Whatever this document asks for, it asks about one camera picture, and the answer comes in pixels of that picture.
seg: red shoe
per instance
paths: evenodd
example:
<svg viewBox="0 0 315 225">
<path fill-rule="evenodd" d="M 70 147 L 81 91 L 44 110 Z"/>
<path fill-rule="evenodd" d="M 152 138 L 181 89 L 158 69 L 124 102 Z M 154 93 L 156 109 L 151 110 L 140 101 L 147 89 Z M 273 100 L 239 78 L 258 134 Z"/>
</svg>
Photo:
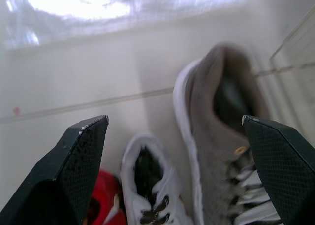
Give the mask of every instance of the red shoe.
<svg viewBox="0 0 315 225">
<path fill-rule="evenodd" d="M 121 195 L 117 180 L 99 171 L 87 214 L 87 225 L 126 225 L 126 217 L 119 206 Z"/>
</svg>

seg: shoe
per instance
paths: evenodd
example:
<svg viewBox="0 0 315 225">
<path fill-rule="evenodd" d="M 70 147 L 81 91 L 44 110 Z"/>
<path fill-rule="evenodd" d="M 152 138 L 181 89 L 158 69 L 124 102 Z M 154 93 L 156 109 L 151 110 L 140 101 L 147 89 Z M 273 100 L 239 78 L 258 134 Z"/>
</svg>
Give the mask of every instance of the shoe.
<svg viewBox="0 0 315 225">
<path fill-rule="evenodd" d="M 86 216 L 87 225 L 126 225 L 120 207 L 122 196 L 119 181 L 105 171 L 99 171 Z"/>
<path fill-rule="evenodd" d="M 121 180 L 128 225 L 192 225 L 180 199 L 177 171 L 156 137 L 145 133 L 129 142 Z"/>
<path fill-rule="evenodd" d="M 237 48 L 218 45 L 177 78 L 174 108 L 189 153 L 196 225 L 281 223 L 241 124 L 243 115 L 268 116 L 250 67 Z"/>
</svg>

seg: gold eyelet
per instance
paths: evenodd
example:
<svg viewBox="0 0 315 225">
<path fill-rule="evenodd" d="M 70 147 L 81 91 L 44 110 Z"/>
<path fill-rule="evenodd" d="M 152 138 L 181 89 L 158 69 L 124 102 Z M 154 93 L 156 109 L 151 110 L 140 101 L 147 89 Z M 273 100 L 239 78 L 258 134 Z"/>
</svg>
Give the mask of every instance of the gold eyelet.
<svg viewBox="0 0 315 225">
<path fill-rule="evenodd" d="M 239 156 L 239 155 L 243 154 L 245 152 L 245 150 L 246 150 L 246 147 L 241 146 L 234 151 L 234 155 Z"/>
</svg>

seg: white floor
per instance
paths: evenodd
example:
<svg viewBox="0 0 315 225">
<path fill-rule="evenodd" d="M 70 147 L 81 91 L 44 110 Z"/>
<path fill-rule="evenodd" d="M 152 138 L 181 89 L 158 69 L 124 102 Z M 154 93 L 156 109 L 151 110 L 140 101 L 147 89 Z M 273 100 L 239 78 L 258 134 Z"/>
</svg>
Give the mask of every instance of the white floor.
<svg viewBox="0 0 315 225">
<path fill-rule="evenodd" d="M 16 51 L 1 47 L 0 209 L 68 126 L 106 114 L 110 125 L 101 168 L 117 174 L 130 138 L 150 131 L 161 139 L 177 166 L 184 202 L 191 212 L 188 157 L 172 106 L 178 73 L 216 43 L 227 41 L 253 54 L 253 72 L 269 70 L 269 59 L 282 36 L 288 35 L 288 26 L 296 25 L 289 21 L 300 20 L 312 5 L 308 3 L 291 15 L 286 9 L 271 12 L 278 0 L 246 0 L 203 16 L 113 34 Z M 0 21 L 0 40 L 4 38 Z M 273 90 L 264 91 L 268 96 Z M 277 119 L 275 103 L 267 101 Z"/>
</svg>

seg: shoe sole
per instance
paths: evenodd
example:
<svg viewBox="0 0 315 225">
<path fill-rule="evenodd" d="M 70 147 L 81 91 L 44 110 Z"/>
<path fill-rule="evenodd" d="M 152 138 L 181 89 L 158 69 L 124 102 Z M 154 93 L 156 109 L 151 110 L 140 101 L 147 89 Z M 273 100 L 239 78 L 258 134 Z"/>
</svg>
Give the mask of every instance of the shoe sole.
<svg viewBox="0 0 315 225">
<path fill-rule="evenodd" d="M 186 109 L 185 92 L 188 77 L 201 60 L 202 59 L 198 59 L 191 62 L 181 71 L 176 79 L 173 91 L 175 117 L 189 155 L 192 176 L 194 220 L 196 225 L 204 225 L 202 190 L 200 183 L 200 168 L 197 157 L 197 146 L 190 131 L 190 121 Z"/>
</svg>

